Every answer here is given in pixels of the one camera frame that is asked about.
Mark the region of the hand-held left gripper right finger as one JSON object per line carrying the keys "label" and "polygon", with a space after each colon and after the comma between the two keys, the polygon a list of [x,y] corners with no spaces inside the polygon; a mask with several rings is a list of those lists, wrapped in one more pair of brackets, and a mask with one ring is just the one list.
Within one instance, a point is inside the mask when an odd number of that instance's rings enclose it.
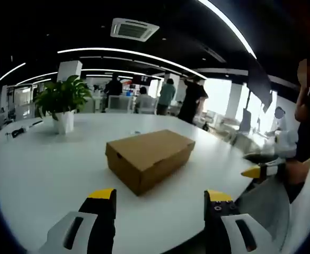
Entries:
{"label": "hand-held left gripper right finger", "polygon": [[274,253],[269,232],[228,194],[204,191],[204,221],[206,253]]}

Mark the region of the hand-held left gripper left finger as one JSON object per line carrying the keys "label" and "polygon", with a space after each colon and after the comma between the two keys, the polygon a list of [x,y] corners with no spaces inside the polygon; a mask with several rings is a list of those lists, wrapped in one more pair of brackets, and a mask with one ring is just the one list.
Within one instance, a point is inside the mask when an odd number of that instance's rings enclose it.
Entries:
{"label": "hand-held left gripper left finger", "polygon": [[48,231],[38,253],[111,253],[116,200],[114,188],[91,193],[78,211],[67,213]]}

